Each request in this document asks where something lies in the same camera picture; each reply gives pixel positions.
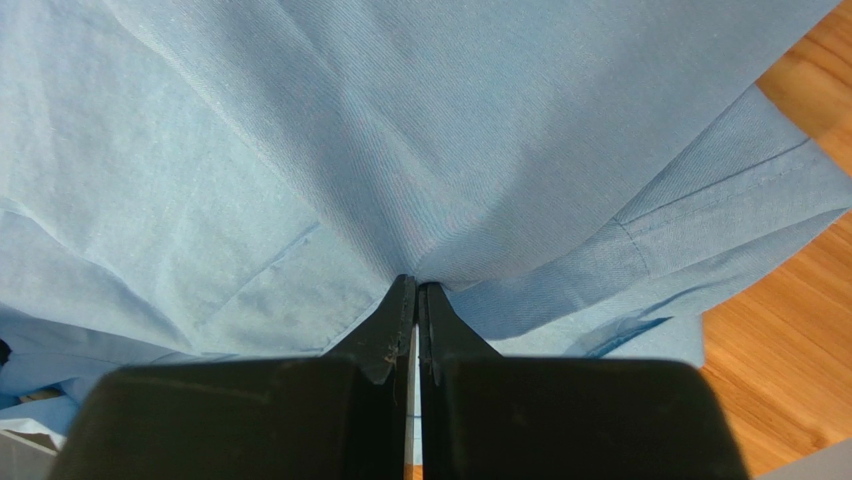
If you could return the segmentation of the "light blue long sleeve shirt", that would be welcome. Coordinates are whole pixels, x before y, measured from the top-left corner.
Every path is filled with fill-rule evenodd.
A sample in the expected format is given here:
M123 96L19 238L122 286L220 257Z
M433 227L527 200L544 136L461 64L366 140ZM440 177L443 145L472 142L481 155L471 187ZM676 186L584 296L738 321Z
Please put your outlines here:
M851 206L757 88L830 1L5 1L1 426L313 356L401 274L500 352L703 361Z

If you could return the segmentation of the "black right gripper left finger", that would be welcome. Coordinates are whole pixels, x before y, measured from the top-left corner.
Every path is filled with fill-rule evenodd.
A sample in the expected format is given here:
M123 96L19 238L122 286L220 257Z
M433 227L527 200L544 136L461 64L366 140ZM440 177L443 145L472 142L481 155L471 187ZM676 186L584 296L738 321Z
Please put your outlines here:
M402 479L416 284L319 357L124 368L72 424L54 479Z

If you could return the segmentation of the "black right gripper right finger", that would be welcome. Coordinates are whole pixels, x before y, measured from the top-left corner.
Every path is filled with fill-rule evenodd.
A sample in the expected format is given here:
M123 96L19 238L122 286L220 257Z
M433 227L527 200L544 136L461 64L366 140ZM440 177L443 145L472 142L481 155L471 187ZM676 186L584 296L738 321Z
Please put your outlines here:
M427 479L744 479L709 384L668 360L505 357L418 290Z

